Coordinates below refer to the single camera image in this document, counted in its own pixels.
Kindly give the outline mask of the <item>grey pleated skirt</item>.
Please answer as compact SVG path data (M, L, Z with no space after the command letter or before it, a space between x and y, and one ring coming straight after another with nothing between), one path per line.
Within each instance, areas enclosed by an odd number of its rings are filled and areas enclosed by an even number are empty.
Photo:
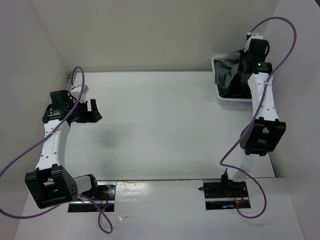
M241 53L235 51L229 55L213 59L214 81L218 87L223 90L229 87L234 76L238 73L240 57Z

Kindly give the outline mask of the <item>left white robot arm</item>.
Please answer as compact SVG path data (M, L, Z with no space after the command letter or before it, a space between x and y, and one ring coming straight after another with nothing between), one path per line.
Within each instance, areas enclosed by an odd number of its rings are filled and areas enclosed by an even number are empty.
M65 169L65 151L71 124L96 123L102 119L96 100L86 100L88 88L50 93L51 104L42 122L46 140L35 170L25 175L25 183L40 209L76 201L79 195L88 200L98 197L100 188L92 174L72 177Z

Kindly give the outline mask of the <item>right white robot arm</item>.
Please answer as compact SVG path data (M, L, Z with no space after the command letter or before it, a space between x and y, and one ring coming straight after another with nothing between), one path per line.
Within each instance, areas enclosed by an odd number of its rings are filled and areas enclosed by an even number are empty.
M280 121L275 108L273 67L266 62L269 50L269 42L254 34L240 52L238 71L250 89L253 122L240 135L237 148L241 156L237 165L228 166L220 178L219 192L225 197L244 188L253 165L276 148L286 131L286 123Z

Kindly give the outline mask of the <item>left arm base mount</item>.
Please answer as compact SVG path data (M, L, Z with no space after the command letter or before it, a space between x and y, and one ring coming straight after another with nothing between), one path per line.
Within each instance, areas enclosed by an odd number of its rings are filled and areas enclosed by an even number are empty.
M97 192L90 196L104 212L115 211L116 185L116 182L98 181ZM76 201L69 203L67 212L94 213L99 212L99 210L89 200L79 196Z

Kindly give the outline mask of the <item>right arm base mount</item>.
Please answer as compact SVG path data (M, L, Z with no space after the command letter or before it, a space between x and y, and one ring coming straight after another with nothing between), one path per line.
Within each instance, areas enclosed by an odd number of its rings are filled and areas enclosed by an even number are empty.
M247 185L240 188L223 189L220 181L204 181L198 188L204 194L205 209L208 210L235 210L250 209L250 199Z

